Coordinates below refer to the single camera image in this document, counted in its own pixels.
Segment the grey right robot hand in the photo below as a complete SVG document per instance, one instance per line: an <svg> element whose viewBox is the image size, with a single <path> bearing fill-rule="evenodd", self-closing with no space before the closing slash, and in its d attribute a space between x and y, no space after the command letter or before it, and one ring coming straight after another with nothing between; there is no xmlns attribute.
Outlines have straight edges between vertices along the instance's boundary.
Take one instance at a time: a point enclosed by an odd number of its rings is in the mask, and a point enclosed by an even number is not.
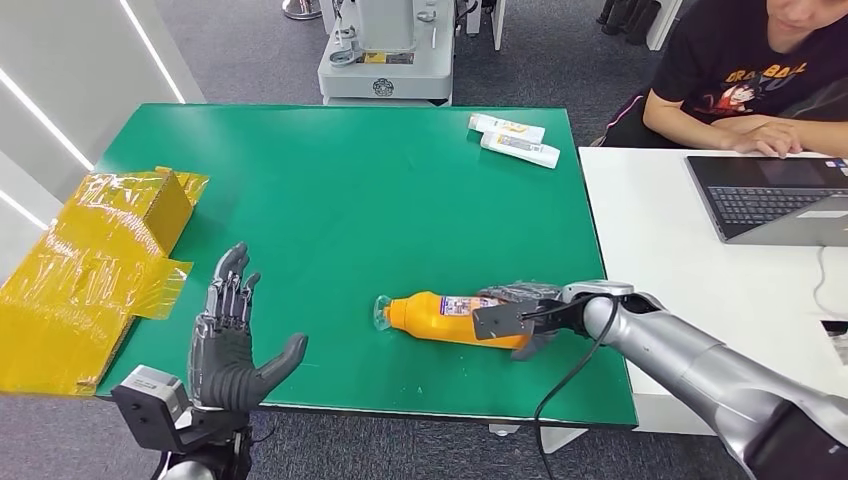
<svg viewBox="0 0 848 480"><path fill-rule="evenodd" d="M476 292L477 296L495 298L506 303L529 300L561 298L562 286L538 282L514 282L508 285L485 287ZM511 354L513 361L527 361L549 345L558 335L557 331L541 334L534 333L527 343Z"/></svg>

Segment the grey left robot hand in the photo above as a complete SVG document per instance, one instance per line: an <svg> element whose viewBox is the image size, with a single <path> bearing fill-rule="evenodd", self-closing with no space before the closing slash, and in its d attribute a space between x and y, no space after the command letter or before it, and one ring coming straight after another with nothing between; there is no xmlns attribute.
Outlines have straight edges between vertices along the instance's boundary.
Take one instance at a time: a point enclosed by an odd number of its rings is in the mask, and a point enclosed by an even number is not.
<svg viewBox="0 0 848 480"><path fill-rule="evenodd" d="M249 412L302 363L308 336L294 333L281 353L254 362L251 317L261 274L245 274L248 245L239 242L218 260L196 316L188 360L190 399L203 410Z"/></svg>

